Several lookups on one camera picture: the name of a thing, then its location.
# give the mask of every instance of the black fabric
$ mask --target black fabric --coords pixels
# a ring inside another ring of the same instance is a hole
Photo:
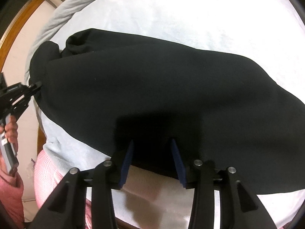
[[[305,105],[246,57],[89,29],[61,53],[44,42],[30,80],[43,83],[35,99],[48,118],[109,156],[133,138],[134,165],[176,178],[174,137],[257,194],[305,189]]]

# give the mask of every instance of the bolt head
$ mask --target bolt head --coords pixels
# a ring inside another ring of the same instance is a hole
[[[72,169],[70,169],[69,172],[70,172],[70,174],[74,175],[78,172],[78,168],[72,168]]]
[[[236,169],[234,167],[229,167],[228,171],[232,174],[234,174],[236,172]]]
[[[106,161],[104,161],[103,165],[104,165],[105,167],[109,167],[109,166],[112,165],[112,162],[111,162],[110,160],[106,160]]]
[[[201,166],[202,164],[203,164],[203,162],[201,160],[199,160],[199,159],[194,160],[194,165]]]

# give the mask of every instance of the bed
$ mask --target bed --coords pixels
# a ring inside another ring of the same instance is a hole
[[[305,26],[289,0],[66,0],[33,44],[25,81],[33,53],[42,42],[51,40],[62,50],[69,36],[89,28],[248,57],[305,103]],[[109,159],[71,137],[37,105],[36,112],[47,137],[44,150],[62,175],[72,167],[92,169]],[[183,189],[175,179],[133,166],[128,179],[130,185],[112,191],[117,218],[139,228],[188,227],[193,190]],[[298,211],[305,190],[258,196],[280,228]],[[90,189],[87,198],[91,199]],[[214,228],[219,228],[217,192],[215,198]]]

